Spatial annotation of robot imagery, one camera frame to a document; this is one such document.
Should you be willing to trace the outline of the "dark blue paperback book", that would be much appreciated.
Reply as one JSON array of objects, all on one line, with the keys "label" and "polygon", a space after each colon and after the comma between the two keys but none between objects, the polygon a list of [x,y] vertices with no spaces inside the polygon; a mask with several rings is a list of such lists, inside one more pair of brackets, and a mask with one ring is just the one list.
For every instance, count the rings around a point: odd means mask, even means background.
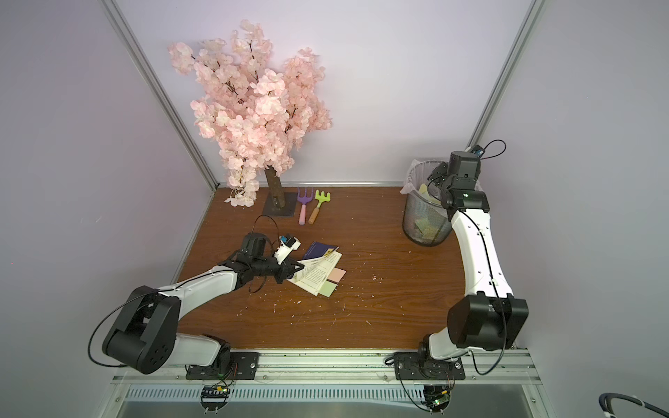
[{"label": "dark blue paperback book", "polygon": [[314,296],[320,295],[320,287],[341,259],[338,249],[337,246],[314,242],[300,261],[303,270],[297,272],[289,282]]}]

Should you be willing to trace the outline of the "pink sticky note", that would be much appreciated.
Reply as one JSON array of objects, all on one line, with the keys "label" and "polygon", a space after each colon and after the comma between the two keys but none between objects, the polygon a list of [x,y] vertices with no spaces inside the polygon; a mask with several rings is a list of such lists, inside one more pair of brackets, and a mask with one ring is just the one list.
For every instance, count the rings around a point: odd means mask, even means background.
[{"label": "pink sticky note", "polygon": [[338,284],[344,278],[346,271],[341,268],[334,268],[329,274],[328,281]]}]

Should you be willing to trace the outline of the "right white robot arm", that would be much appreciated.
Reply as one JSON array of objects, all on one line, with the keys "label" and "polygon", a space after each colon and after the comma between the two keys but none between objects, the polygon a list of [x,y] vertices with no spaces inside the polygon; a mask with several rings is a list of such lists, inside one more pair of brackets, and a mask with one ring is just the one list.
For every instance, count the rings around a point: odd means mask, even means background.
[{"label": "right white robot arm", "polygon": [[491,233],[491,206],[477,189],[484,151],[451,153],[430,176],[461,251],[464,296],[447,315],[447,326],[422,343],[423,357],[452,361],[476,350],[512,348],[529,316],[527,301],[514,296],[498,261]]}]

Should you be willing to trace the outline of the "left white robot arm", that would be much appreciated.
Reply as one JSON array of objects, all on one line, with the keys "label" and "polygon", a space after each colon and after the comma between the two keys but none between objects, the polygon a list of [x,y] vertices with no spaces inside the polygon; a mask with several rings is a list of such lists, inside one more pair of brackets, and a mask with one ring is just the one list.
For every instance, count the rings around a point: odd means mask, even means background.
[{"label": "left white robot arm", "polygon": [[141,374],[165,366],[203,367],[225,377],[232,367],[229,344],[214,336],[182,334],[180,321],[196,308],[231,294],[257,277],[279,284],[304,269],[290,254],[301,246],[293,235],[281,236],[266,255],[269,238],[248,233],[241,248],[205,273],[174,285],[137,287],[118,307],[118,316],[102,342],[102,353]]}]

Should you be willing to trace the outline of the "green sticky note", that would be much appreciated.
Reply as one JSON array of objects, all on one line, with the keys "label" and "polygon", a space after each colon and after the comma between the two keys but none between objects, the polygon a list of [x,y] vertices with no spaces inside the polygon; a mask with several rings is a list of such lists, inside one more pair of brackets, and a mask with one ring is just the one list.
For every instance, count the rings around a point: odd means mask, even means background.
[{"label": "green sticky note", "polygon": [[319,294],[325,297],[330,297],[336,291],[337,284],[326,280],[319,289]]}]

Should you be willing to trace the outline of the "mesh waste bin with liner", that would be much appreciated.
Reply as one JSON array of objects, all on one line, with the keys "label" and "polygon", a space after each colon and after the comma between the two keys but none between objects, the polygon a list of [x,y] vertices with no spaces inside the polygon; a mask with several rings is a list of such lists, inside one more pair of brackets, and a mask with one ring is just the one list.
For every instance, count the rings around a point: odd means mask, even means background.
[{"label": "mesh waste bin with liner", "polygon": [[451,221],[462,212],[472,218],[485,230],[490,228],[490,213],[481,210],[467,210],[448,214],[440,202],[428,193],[428,177],[437,166],[445,161],[415,160],[401,190],[407,196],[402,228],[405,235],[421,246],[435,247],[451,233]]}]

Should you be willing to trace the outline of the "purple toy garden fork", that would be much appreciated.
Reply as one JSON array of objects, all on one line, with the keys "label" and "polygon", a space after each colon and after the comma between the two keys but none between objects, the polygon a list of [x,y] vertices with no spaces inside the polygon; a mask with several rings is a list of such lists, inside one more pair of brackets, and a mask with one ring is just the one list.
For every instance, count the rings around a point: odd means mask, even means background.
[{"label": "purple toy garden fork", "polygon": [[314,188],[299,188],[297,191],[297,202],[301,205],[299,225],[304,226],[307,218],[307,205],[314,199]]}]

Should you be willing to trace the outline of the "left circuit board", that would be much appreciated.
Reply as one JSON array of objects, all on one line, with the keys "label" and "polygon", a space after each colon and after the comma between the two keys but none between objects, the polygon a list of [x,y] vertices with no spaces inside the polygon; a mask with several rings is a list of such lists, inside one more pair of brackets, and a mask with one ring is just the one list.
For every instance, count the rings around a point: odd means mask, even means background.
[{"label": "left circuit board", "polygon": [[228,405],[231,393],[231,388],[222,384],[205,386],[200,391],[200,406],[205,414],[210,412],[218,414]]}]

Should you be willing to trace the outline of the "circuit board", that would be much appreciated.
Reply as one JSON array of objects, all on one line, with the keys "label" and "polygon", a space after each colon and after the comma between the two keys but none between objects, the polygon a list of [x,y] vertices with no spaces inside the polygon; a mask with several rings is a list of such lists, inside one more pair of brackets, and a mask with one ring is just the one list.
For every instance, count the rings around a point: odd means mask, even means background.
[{"label": "circuit board", "polygon": [[231,388],[222,384],[205,386],[200,391],[200,406],[205,414],[210,412],[218,414],[228,405],[231,393]]},{"label": "circuit board", "polygon": [[451,403],[451,389],[444,385],[423,387],[423,406],[431,413],[443,413]]}]

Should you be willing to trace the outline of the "pink artificial blossom tree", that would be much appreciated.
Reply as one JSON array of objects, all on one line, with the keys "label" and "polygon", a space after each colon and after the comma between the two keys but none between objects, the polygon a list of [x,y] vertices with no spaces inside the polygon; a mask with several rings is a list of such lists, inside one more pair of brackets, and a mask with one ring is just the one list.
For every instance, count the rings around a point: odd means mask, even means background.
[{"label": "pink artificial blossom tree", "polygon": [[168,53],[174,70],[193,75],[203,89],[203,97],[190,104],[194,124],[220,148],[231,190],[226,202],[233,207],[252,207],[260,172],[282,176],[294,166],[292,152],[305,136],[332,126],[316,92],[325,78],[318,56],[301,49],[272,68],[273,44],[260,24],[244,20],[229,40],[207,39],[198,50],[173,43]]}]

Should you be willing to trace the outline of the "right circuit board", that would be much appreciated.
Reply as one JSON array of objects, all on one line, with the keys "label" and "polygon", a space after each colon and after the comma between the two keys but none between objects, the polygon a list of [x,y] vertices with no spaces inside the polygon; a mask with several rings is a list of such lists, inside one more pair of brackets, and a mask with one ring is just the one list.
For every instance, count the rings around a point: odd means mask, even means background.
[{"label": "right circuit board", "polygon": [[423,406],[431,413],[443,413],[451,403],[451,389],[444,385],[423,387]]}]

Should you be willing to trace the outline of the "dark metal tree base plate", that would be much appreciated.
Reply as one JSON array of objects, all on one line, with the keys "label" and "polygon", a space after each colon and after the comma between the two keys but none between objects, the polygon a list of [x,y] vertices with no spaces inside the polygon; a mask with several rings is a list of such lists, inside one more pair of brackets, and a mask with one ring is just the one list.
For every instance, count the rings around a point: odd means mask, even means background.
[{"label": "dark metal tree base plate", "polygon": [[284,192],[283,196],[285,205],[280,207],[279,199],[271,194],[268,195],[262,214],[270,217],[292,218],[297,205],[297,193]]}]

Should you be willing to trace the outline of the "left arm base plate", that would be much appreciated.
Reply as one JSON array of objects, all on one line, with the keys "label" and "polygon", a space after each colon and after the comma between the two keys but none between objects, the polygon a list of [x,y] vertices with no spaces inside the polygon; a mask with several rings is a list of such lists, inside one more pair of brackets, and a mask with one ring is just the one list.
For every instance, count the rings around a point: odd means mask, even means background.
[{"label": "left arm base plate", "polygon": [[260,356],[258,352],[226,351],[210,366],[187,366],[186,379],[252,381],[259,366]]}]

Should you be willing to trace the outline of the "aluminium front rail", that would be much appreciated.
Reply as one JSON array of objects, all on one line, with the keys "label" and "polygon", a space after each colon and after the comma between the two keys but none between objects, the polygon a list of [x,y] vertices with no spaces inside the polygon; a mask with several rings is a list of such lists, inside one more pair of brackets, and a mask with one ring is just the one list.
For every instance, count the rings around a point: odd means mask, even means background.
[{"label": "aluminium front rail", "polygon": [[229,402],[374,402],[423,406],[425,385],[444,385],[460,401],[467,390],[474,399],[488,399],[486,390],[504,397],[519,395],[533,409],[545,401],[545,390],[530,354],[511,350],[503,358],[493,354],[459,357],[464,381],[403,381],[384,360],[391,350],[269,349],[258,352],[259,366],[252,381],[186,379],[186,367],[164,367],[154,374],[121,372],[114,383],[124,401],[199,401],[205,386],[231,388]]}]

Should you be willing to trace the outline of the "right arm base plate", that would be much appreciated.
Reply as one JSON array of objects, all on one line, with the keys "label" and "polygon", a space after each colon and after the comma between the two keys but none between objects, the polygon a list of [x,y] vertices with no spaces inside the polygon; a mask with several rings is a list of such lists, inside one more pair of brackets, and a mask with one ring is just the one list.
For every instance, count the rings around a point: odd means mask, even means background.
[{"label": "right arm base plate", "polygon": [[384,360],[393,367],[395,377],[403,381],[464,381],[466,375],[460,359],[435,361],[418,352],[395,352]]}]

